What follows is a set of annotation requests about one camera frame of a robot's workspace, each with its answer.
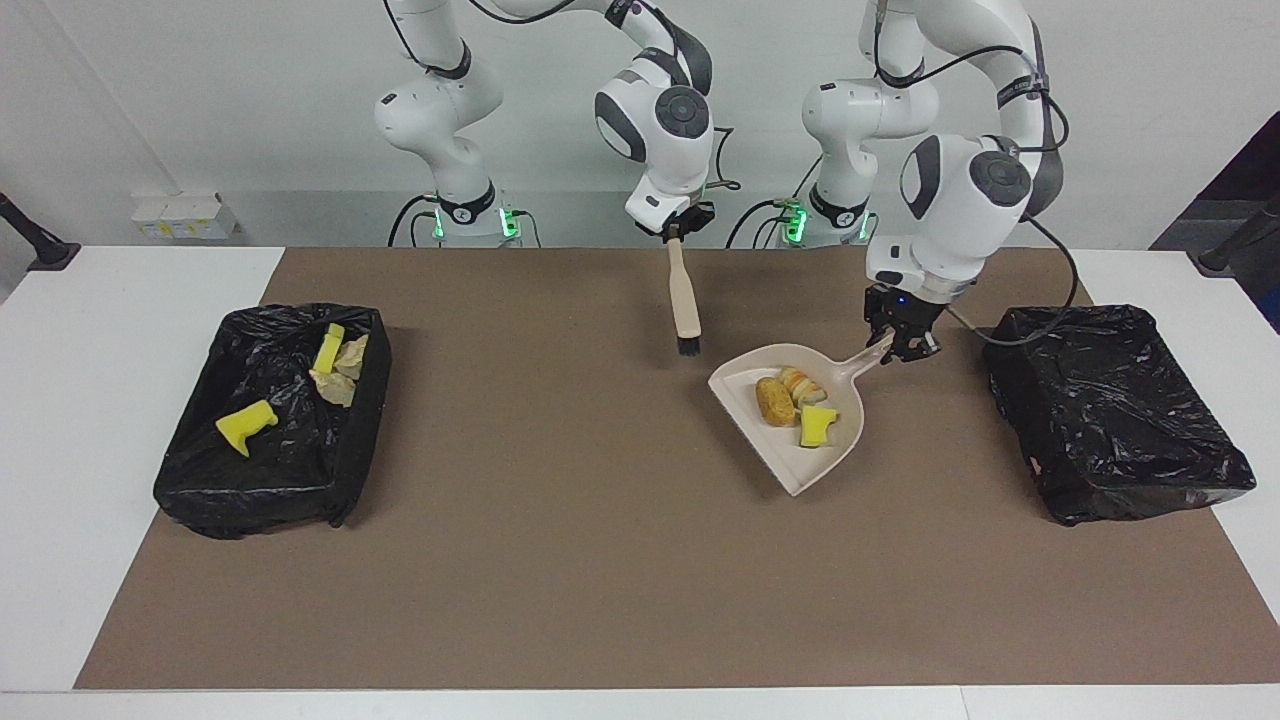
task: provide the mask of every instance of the yellow sponge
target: yellow sponge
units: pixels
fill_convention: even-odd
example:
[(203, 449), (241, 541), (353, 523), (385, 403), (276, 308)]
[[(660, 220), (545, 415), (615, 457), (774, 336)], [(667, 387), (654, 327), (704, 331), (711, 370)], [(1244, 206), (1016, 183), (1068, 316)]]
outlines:
[(320, 345), (320, 354), (316, 355), (316, 363), (311, 366), (312, 370), (323, 375), (333, 372), (333, 361), (338, 359), (338, 350), (342, 348), (342, 338), (346, 334), (347, 328), (329, 323), (329, 332), (324, 336), (324, 342)]
[(275, 425), (279, 421), (271, 405), (265, 400), (259, 400), (239, 413), (233, 413), (218, 420), (215, 425), (218, 425), (218, 432), (223, 433), (223, 437), (227, 438), (227, 442), (232, 443), (232, 447), (238, 450), (244, 457), (248, 457), (248, 438), (262, 432), (262, 428)]
[(840, 413), (814, 405), (800, 409), (800, 447), (827, 445), (827, 428), (840, 419)]

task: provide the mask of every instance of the black stand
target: black stand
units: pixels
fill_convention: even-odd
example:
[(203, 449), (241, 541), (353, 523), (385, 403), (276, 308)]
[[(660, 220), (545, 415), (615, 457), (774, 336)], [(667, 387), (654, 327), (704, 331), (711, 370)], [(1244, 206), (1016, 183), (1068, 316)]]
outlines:
[(0, 218), (4, 218), (13, 229), (18, 231), (33, 249), (36, 249), (36, 261), (27, 269), (32, 272), (61, 270), (70, 265), (72, 259), (79, 252), (79, 243), (63, 242), (54, 233), (37, 225), (31, 218), (23, 214), (9, 197), (0, 192)]
[(1196, 269), (1207, 278), (1233, 278), (1235, 273), (1231, 272), (1231, 255), (1244, 250), (1245, 247), (1258, 242), (1263, 237), (1267, 237), (1267, 227), (1271, 223), (1280, 219), (1280, 195), (1276, 195), (1262, 208), (1262, 211), (1257, 215), (1249, 218), (1240, 229), (1235, 231), (1231, 237), (1226, 238), (1222, 245), (1219, 245), (1213, 250), (1202, 252), (1201, 255), (1194, 255), (1188, 252), (1187, 255), (1192, 259), (1192, 264)]

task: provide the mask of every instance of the wooden brush handle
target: wooden brush handle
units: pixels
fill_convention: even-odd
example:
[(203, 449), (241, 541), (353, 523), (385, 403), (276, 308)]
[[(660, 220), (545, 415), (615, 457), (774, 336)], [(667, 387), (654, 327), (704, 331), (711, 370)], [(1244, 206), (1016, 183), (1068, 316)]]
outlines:
[(671, 311), (676, 316), (676, 334), (685, 340), (703, 336), (703, 322), (698, 316), (698, 297), (694, 295), (694, 282), (685, 270), (685, 243), (682, 240), (667, 241), (667, 256), (671, 259)]

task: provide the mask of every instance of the brush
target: brush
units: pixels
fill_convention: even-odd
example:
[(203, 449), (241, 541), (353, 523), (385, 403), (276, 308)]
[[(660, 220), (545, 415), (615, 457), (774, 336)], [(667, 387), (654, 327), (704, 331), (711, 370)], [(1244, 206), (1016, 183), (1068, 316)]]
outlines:
[(667, 258), (671, 260), (671, 311), (676, 318), (677, 347), (685, 357), (698, 357), (703, 351), (703, 322), (698, 316), (694, 282), (685, 270), (685, 241), (668, 240)]

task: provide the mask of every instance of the food scrap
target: food scrap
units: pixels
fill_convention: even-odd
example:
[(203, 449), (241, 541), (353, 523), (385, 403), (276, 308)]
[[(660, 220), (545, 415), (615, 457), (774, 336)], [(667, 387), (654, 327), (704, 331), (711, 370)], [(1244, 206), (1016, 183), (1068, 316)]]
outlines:
[(326, 402), (351, 407), (356, 400), (356, 382), (342, 373), (317, 373), (310, 370), (316, 389)]
[(338, 351), (338, 359), (333, 361), (333, 369), (353, 380), (360, 379), (360, 370), (365, 366), (365, 347), (369, 346), (369, 336), (360, 336), (360, 340), (344, 342)]
[(791, 395), (777, 378), (760, 378), (755, 383), (755, 401), (760, 406), (760, 415), (764, 421), (776, 427), (786, 428), (796, 421), (796, 407), (791, 404)]
[(351, 342), (342, 342), (346, 329), (338, 324), (330, 324), (316, 355), (315, 365), (311, 368), (311, 380), (316, 383), (326, 402), (351, 407), (356, 400), (356, 380), (365, 366), (365, 348), (369, 346), (369, 336), (361, 336)]
[(791, 393), (791, 401), (796, 406), (817, 405), (827, 400), (827, 391), (822, 389), (822, 386), (813, 382), (809, 375), (795, 368), (782, 368), (778, 379), (786, 386), (787, 392)]
[(764, 421), (787, 428), (800, 420), (800, 447), (827, 445), (827, 429), (840, 419), (840, 413), (818, 407), (828, 400), (827, 391), (797, 368), (782, 368), (777, 378), (760, 378), (755, 383), (755, 400)]

